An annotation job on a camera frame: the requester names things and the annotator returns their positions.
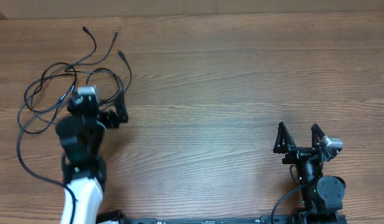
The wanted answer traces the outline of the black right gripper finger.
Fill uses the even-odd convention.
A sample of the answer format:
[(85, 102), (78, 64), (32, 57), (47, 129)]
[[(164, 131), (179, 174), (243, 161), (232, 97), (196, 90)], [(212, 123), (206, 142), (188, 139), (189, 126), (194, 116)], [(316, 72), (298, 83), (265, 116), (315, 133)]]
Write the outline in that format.
[(286, 123), (284, 121), (280, 122), (273, 152), (278, 154), (287, 154), (295, 149), (296, 143), (289, 133)]
[(311, 136), (312, 147), (316, 147), (320, 143), (321, 139), (325, 136), (325, 133), (317, 123), (314, 123), (311, 126)]

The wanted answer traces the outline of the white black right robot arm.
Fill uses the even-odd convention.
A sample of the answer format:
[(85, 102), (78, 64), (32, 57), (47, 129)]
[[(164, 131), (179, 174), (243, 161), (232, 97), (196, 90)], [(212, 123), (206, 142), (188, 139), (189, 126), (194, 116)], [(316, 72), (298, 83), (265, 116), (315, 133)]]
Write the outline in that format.
[[(282, 163), (290, 166), (291, 175), (296, 169), (297, 177), (292, 179), (297, 188), (276, 202), (269, 217), (270, 223), (347, 223), (346, 216), (338, 214), (343, 208), (346, 183), (340, 177), (323, 174), (324, 164), (334, 159), (343, 145), (340, 138), (329, 137), (317, 124), (313, 124), (311, 146), (299, 147), (285, 122), (279, 123), (273, 152), (284, 154)], [(290, 215), (276, 215), (281, 202), (296, 192), (301, 193), (303, 207), (295, 208)]]

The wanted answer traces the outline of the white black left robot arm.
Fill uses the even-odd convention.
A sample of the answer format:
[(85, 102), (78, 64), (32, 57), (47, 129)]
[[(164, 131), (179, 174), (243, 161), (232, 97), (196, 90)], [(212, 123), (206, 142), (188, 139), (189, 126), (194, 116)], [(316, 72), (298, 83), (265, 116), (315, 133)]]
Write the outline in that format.
[(100, 156), (100, 146), (107, 129), (128, 121), (124, 95), (117, 96), (113, 104), (114, 111), (102, 111), (94, 93), (77, 93), (71, 98), (71, 115), (61, 119), (55, 128), (65, 151), (61, 182), (36, 174), (23, 160), (19, 161), (31, 176), (64, 189), (61, 223), (127, 223), (119, 210), (98, 212), (106, 183), (106, 163)]

